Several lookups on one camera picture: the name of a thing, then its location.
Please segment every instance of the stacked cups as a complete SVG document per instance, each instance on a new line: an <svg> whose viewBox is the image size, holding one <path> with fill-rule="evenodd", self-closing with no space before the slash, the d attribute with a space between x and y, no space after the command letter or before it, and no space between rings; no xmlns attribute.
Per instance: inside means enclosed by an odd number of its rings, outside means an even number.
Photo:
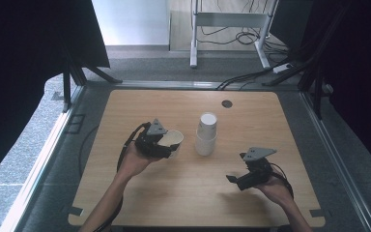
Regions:
<svg viewBox="0 0 371 232"><path fill-rule="evenodd" d="M216 116L213 113L203 113L197 128L195 150L201 156L210 155L216 141Z"/></svg>

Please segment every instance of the person's left hand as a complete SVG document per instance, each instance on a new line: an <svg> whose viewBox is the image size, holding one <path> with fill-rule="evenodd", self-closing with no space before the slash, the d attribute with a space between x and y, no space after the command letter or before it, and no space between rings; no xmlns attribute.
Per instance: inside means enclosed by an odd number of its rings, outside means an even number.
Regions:
<svg viewBox="0 0 371 232"><path fill-rule="evenodd" d="M140 174L150 163L158 160L161 160L161 158L145 157L135 147L134 142L131 142L128 145L128 149L126 150L119 172L131 178Z"/></svg>

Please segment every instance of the person's right hand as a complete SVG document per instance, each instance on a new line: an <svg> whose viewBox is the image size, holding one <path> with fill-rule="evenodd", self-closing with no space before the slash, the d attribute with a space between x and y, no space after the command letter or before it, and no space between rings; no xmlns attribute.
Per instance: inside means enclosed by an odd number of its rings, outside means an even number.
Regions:
<svg viewBox="0 0 371 232"><path fill-rule="evenodd" d="M273 172L282 175L275 168L272 169ZM255 188L259 189L267 196L270 201L278 205L286 203L287 201L294 200L291 196L291 193L285 187L284 183L274 176L271 176L266 183L255 186Z"/></svg>

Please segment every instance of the white metal stand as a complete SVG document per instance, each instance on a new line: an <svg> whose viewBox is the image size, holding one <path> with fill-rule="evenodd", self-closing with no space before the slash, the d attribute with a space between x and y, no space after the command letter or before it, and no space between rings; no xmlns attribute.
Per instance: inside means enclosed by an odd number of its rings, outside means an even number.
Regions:
<svg viewBox="0 0 371 232"><path fill-rule="evenodd" d="M263 45L271 26L276 1L272 0L270 11L267 14L234 14L234 13L199 13L198 0L195 0L192 12L192 40L190 50L190 66L197 67L197 27L251 27L261 28L260 40L255 42L258 55L264 69L270 68L270 63L264 53Z"/></svg>

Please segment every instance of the white cup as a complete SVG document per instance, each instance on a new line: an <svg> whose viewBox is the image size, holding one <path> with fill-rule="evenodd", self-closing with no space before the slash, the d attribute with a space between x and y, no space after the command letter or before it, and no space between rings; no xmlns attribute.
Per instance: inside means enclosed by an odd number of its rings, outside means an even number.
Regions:
<svg viewBox="0 0 371 232"><path fill-rule="evenodd" d="M184 138L185 137L183 136L183 134L179 132L178 130L169 130L158 142L158 145L164 146L164 147L178 145L177 149L175 151L172 151L169 157L169 158L174 158L179 154L180 147L182 145Z"/></svg>
<svg viewBox="0 0 371 232"><path fill-rule="evenodd" d="M197 135L204 140L212 140L216 137L216 116L213 113L206 112L200 117Z"/></svg>
<svg viewBox="0 0 371 232"><path fill-rule="evenodd" d="M212 139L203 139L198 135L195 136L195 151L201 156L209 156L215 148L216 136Z"/></svg>

